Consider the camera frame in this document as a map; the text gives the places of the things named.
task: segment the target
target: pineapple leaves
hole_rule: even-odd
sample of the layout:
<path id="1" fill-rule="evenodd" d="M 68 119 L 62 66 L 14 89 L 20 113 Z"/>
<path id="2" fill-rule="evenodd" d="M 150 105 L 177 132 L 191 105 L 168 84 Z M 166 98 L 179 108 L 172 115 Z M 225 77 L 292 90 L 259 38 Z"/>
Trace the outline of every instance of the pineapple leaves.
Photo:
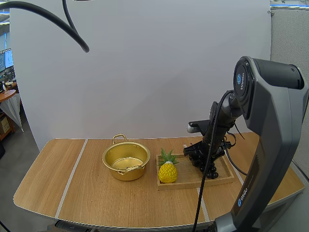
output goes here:
<path id="1" fill-rule="evenodd" d="M 170 150 L 169 153 L 168 153 L 168 160 L 169 160 L 169 161 L 171 161 L 170 159 L 171 159 L 172 151 L 173 151 L 173 150 Z"/>
<path id="2" fill-rule="evenodd" d="M 159 166 L 162 166 L 165 162 L 167 162 L 167 161 L 170 161 L 170 162 L 172 162 L 173 164 L 176 164 L 176 163 L 179 163 L 178 161 L 176 161 L 176 155 L 172 155 L 172 152 L 173 152 L 173 150 L 170 150 L 167 154 L 166 154 L 166 152 L 164 151 L 164 149 L 163 148 L 161 148 L 161 156 L 162 156 L 162 158 L 164 159 L 164 161 L 161 161 L 160 163 L 159 163 Z"/>
<path id="3" fill-rule="evenodd" d="M 171 157 L 170 161 L 171 161 L 171 162 L 174 162 L 175 159 L 176 159 L 176 156 L 174 155 L 174 156 Z"/>
<path id="4" fill-rule="evenodd" d="M 162 155 L 162 157 L 164 159 L 164 162 L 167 162 L 168 161 L 168 157 L 167 157 L 165 151 L 163 150 L 163 148 L 161 148 L 161 155 Z"/>
<path id="5" fill-rule="evenodd" d="M 164 162 L 164 161 L 161 161 L 161 162 L 159 163 L 159 166 L 162 166 L 163 164 L 165 164 L 165 162 Z"/>

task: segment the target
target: brass pot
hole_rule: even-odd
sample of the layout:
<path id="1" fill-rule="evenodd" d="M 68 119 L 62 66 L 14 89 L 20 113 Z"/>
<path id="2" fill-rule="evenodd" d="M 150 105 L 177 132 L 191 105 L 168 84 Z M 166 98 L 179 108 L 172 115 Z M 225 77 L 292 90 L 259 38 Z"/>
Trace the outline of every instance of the brass pot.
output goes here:
<path id="1" fill-rule="evenodd" d="M 125 142 L 115 143 L 115 138 L 122 136 Z M 140 178 L 150 159 L 150 151 L 143 144 L 128 142 L 124 134 L 117 134 L 112 138 L 112 145 L 102 156 L 103 163 L 118 180 L 136 180 Z"/>

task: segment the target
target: black cable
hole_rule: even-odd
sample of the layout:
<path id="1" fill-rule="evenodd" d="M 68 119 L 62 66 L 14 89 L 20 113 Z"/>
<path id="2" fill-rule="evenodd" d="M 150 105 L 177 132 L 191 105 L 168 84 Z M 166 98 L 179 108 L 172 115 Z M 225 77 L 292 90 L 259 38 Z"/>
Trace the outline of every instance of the black cable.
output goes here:
<path id="1" fill-rule="evenodd" d="M 230 132 L 226 132 L 226 133 L 229 134 L 229 135 L 231 135 L 231 136 L 233 136 L 235 142 L 234 142 L 234 144 L 231 145 L 231 146 L 235 146 L 235 144 L 236 144 L 236 136 L 235 136 L 233 133 L 230 133 Z"/>
<path id="2" fill-rule="evenodd" d="M 197 227 L 197 220 L 198 220 L 198 214 L 199 214 L 199 210 L 201 208 L 201 201 L 202 201 L 202 197 L 203 197 L 203 189 L 204 189 L 204 184 L 205 184 L 205 179 L 206 179 L 206 175 L 208 172 L 208 166 L 209 166 L 209 162 L 210 162 L 210 158 L 211 158 L 211 149 L 212 149 L 212 142 L 213 142 L 213 137 L 214 134 L 216 132 L 217 129 L 217 124 L 218 124 L 218 115 L 222 106 L 222 103 L 224 101 L 224 99 L 226 98 L 226 96 L 229 93 L 232 93 L 233 91 L 227 91 L 221 98 L 219 104 L 217 105 L 217 109 L 216 109 L 216 115 L 215 115 L 215 120 L 214 120 L 214 124 L 213 124 L 213 129 L 212 129 L 212 134 L 211 134 L 211 142 L 210 142 L 210 147 L 209 147 L 209 151 L 208 151 L 208 156 L 207 156 L 207 161 L 206 161 L 206 165 L 205 165 L 205 169 L 204 169 L 204 173 L 203 173 L 203 178 L 202 178 L 202 182 L 201 182 L 201 187 L 199 190 L 199 196 L 198 196 L 198 202 L 197 202 L 197 213 L 195 215 L 195 221 L 194 221 L 194 225 L 193 225 L 193 229 L 192 231 L 194 232 L 196 227 Z"/>
<path id="3" fill-rule="evenodd" d="M 236 166 L 236 164 L 234 164 L 234 162 L 232 161 L 231 157 L 230 157 L 230 154 L 228 153 L 228 150 L 227 150 L 227 146 L 226 146 L 226 142 L 225 140 L 223 140 L 224 142 L 224 146 L 225 146 L 225 152 L 226 152 L 226 156 L 228 158 L 228 160 L 231 162 L 231 164 L 242 174 L 244 175 L 247 175 L 245 172 L 243 172 L 239 167 Z"/>
<path id="4" fill-rule="evenodd" d="M 295 164 L 295 166 L 297 167 L 297 169 L 302 173 L 302 175 L 304 176 L 304 178 L 309 182 L 309 178 L 308 176 L 304 173 L 304 171 L 299 167 L 299 165 L 294 161 L 292 160 L 293 164 Z"/>
<path id="5" fill-rule="evenodd" d="M 30 11 L 36 13 L 49 21 L 55 23 L 58 27 L 63 29 L 70 37 L 72 37 L 85 52 L 89 52 L 89 46 L 86 42 L 79 36 L 79 34 L 74 31 L 68 24 L 62 21 L 59 17 L 54 15 L 53 13 L 49 12 L 48 10 L 34 5 L 32 3 L 23 2 L 23 1 L 8 1 L 5 3 L 0 4 L 0 10 L 8 9 L 8 8 L 17 8 L 23 9 L 26 11 Z"/>
<path id="6" fill-rule="evenodd" d="M 242 136 L 242 134 L 240 133 L 240 131 L 238 130 L 238 128 L 237 128 L 237 126 L 236 126 L 236 123 L 234 123 L 234 125 L 235 125 L 236 130 L 238 131 L 238 133 L 241 135 L 241 137 L 242 137 L 243 139 L 245 139 L 245 138 Z"/>
<path id="7" fill-rule="evenodd" d="M 1 221 L 0 221 L 0 225 L 1 225 L 7 232 L 11 232 Z"/>
<path id="8" fill-rule="evenodd" d="M 73 23 L 73 21 L 72 21 L 72 19 L 71 19 L 71 16 L 70 16 L 70 14 L 69 14 L 68 6 L 67 6 L 67 1 L 66 1 L 66 0 L 62 0 L 62 6 L 63 6 L 64 14 L 66 15 L 66 18 L 67 18 L 67 20 L 68 20 L 68 22 L 69 22 L 70 27 L 71 27 L 74 31 L 76 31 L 76 33 L 78 33 L 77 30 L 76 30 L 76 28 L 75 28 L 75 26 L 74 26 L 74 23 Z"/>

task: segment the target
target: pineapple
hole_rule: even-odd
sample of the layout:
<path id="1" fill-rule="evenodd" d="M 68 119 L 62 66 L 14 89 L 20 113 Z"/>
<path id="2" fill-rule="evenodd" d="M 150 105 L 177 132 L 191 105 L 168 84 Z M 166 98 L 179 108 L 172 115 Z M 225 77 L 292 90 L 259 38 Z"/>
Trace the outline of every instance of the pineapple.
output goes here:
<path id="1" fill-rule="evenodd" d="M 161 149 L 161 156 L 164 161 L 159 163 L 159 179 L 162 183 L 173 183 L 177 179 L 177 169 L 174 164 L 178 163 L 176 156 L 172 155 L 172 150 L 166 154 L 163 148 Z"/>

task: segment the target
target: pot handle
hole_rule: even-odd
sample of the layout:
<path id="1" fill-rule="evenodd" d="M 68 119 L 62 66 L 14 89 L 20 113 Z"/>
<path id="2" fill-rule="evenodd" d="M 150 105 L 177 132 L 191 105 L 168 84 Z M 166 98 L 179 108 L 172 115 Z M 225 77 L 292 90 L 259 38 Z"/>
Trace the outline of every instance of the pot handle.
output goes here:
<path id="1" fill-rule="evenodd" d="M 112 138 L 112 144 L 115 144 L 115 138 L 117 138 L 117 137 L 123 137 L 124 139 L 125 139 L 125 141 L 126 141 L 126 136 L 124 135 L 124 134 L 117 134 L 117 135 L 115 135 L 113 138 Z"/>
<path id="2" fill-rule="evenodd" d="M 134 166 L 134 167 L 129 167 L 126 168 L 125 172 L 118 172 L 121 175 L 126 175 L 128 172 L 131 172 L 133 170 L 137 170 L 137 169 L 142 169 L 142 166 L 138 165 L 138 166 Z"/>

